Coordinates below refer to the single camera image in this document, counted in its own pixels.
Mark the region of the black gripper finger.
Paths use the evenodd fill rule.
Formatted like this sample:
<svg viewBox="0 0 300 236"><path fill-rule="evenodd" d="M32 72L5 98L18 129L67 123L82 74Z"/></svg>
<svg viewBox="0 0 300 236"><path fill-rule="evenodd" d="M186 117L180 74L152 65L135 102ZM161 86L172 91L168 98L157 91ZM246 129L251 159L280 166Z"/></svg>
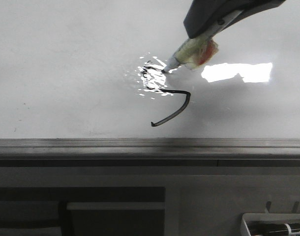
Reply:
<svg viewBox="0 0 300 236"><path fill-rule="evenodd" d="M212 31L214 36L244 18L283 3L283 0L194 0L183 24L190 39L206 31Z"/></svg>

